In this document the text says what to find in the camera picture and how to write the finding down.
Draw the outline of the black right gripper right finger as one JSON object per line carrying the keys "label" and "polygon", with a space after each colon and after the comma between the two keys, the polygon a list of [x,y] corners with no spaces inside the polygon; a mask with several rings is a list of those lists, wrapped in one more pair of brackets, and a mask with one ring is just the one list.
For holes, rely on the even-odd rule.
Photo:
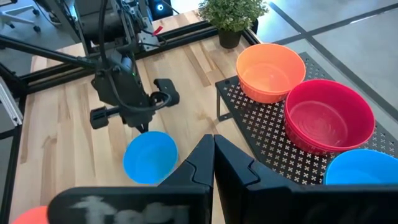
{"label": "black right gripper right finger", "polygon": [[226,224],[398,224],[398,185],[300,185],[214,140]]}

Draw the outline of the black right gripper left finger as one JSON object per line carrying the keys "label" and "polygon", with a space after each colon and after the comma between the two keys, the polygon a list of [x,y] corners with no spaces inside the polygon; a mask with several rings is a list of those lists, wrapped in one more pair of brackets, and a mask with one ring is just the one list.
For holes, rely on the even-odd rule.
{"label": "black right gripper left finger", "polygon": [[49,224],[210,224],[215,142],[206,134],[156,187],[75,187],[48,206]]}

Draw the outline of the blue plastic mini bowl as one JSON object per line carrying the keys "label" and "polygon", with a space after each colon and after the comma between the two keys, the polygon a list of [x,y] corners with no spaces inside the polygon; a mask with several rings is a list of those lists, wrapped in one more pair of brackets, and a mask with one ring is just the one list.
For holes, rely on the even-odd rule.
{"label": "blue plastic mini bowl", "polygon": [[126,175],[138,184],[159,184],[178,161],[178,147],[172,137],[149,131],[134,138],[126,148],[123,166]]}
{"label": "blue plastic mini bowl", "polygon": [[336,156],[327,166],[323,183],[398,184],[398,159],[370,149],[355,149]]}

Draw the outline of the black box with blue light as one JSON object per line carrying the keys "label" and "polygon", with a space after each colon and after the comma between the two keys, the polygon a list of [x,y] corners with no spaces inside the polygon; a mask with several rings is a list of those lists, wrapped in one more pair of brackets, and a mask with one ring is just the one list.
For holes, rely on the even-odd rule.
{"label": "black box with blue light", "polygon": [[174,14],[170,8],[170,0],[148,0],[148,3],[153,20],[163,19]]}

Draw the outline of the black perforated metal shelf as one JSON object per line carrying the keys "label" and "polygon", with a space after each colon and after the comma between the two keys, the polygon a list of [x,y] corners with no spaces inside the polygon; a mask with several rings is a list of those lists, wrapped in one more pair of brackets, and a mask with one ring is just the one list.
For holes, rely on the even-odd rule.
{"label": "black perforated metal shelf", "polygon": [[[302,59],[306,81],[331,80],[311,58],[303,56]],[[216,87],[218,99],[226,103],[260,162],[298,184],[323,184],[327,166],[344,152],[315,155],[297,148],[284,128],[286,99],[271,104],[256,102],[242,91],[238,77],[220,81]],[[371,138],[356,149],[379,151],[398,159],[398,140],[377,122]]]}

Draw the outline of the small green potted plant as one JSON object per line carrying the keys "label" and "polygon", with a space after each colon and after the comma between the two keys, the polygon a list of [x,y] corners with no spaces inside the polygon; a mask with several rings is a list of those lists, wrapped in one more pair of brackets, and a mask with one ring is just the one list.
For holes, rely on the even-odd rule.
{"label": "small green potted plant", "polygon": [[199,16],[217,28],[220,45],[233,49],[243,30],[258,26],[258,18],[269,12],[266,0],[202,0]]}

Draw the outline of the red plastic mini bowl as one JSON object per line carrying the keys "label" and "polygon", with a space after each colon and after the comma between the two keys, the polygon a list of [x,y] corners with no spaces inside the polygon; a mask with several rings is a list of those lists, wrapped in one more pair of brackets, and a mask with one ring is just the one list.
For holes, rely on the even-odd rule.
{"label": "red plastic mini bowl", "polygon": [[370,105],[359,93],[324,79],[305,81],[290,91],[284,121],[306,142],[336,152],[362,146],[376,125]]}
{"label": "red plastic mini bowl", "polygon": [[322,149],[320,146],[314,146],[304,139],[302,139],[290,126],[287,121],[284,121],[285,132],[287,137],[296,145],[297,148],[315,155],[329,155],[337,154],[336,151],[331,151],[327,149]]}

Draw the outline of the office chair base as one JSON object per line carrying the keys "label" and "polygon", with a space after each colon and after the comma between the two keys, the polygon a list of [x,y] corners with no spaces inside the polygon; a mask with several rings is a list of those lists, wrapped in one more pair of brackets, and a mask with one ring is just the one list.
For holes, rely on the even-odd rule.
{"label": "office chair base", "polygon": [[35,16],[40,15],[40,11],[35,8],[33,5],[28,5],[24,7],[19,7],[16,9],[10,9],[7,11],[3,11],[1,8],[4,6],[8,6],[11,4],[15,4],[18,0],[0,0],[0,30],[3,30],[5,26],[9,26],[11,29],[15,28],[14,22],[18,22],[21,24],[29,24],[32,25],[33,30],[36,33],[41,32],[41,28],[34,22],[28,19],[23,19],[19,17],[20,14],[31,11]]}

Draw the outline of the black aluminium table frame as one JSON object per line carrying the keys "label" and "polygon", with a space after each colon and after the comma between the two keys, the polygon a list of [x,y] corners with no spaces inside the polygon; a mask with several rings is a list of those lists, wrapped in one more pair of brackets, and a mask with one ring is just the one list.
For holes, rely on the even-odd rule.
{"label": "black aluminium table frame", "polygon": [[[205,134],[221,134],[247,151],[233,120],[221,122],[226,107],[216,100],[218,81],[235,76],[237,56],[248,43],[223,49],[214,28],[192,13],[155,22],[170,48],[139,57],[137,66],[146,91],[154,80],[168,78],[180,103],[156,112],[149,128],[171,135],[180,161]],[[82,186],[132,186],[123,168],[127,145],[139,134],[118,117],[92,129],[90,111],[102,106],[91,86],[92,75],[82,68],[34,57],[24,81],[33,91],[21,103],[23,125],[11,151],[0,224],[10,224],[31,208],[47,205],[60,192]]]}

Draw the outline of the silver metal bracket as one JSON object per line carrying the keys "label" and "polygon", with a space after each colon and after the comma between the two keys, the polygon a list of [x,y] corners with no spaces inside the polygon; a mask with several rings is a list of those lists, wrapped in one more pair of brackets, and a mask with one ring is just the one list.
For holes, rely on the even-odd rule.
{"label": "silver metal bracket", "polygon": [[20,126],[23,123],[23,115],[8,89],[5,81],[0,77],[0,101],[4,105],[14,126]]}

